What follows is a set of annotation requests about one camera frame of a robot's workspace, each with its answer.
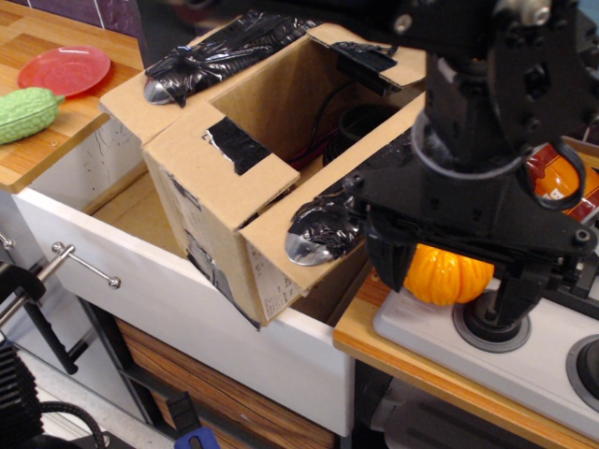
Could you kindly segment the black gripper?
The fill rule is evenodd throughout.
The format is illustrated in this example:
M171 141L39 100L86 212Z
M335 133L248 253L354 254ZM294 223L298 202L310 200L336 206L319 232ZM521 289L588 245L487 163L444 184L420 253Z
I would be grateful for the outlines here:
M518 325L538 304L550 266L574 267L590 253L589 228L540 207L515 174L457 180L414 160L356 169L343 185L364 216L368 256L393 291L418 243L507 267L487 307L491 327Z

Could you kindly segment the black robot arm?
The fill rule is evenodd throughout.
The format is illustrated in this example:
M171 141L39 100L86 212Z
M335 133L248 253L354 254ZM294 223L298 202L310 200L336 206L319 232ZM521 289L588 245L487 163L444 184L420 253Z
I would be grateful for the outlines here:
M464 321L504 339L596 244L566 215L586 170L563 140L598 122L593 25L573 1L381 1L358 19L365 36L427 54L412 161L344 182L369 257L393 289L420 243L499 267L498 293Z

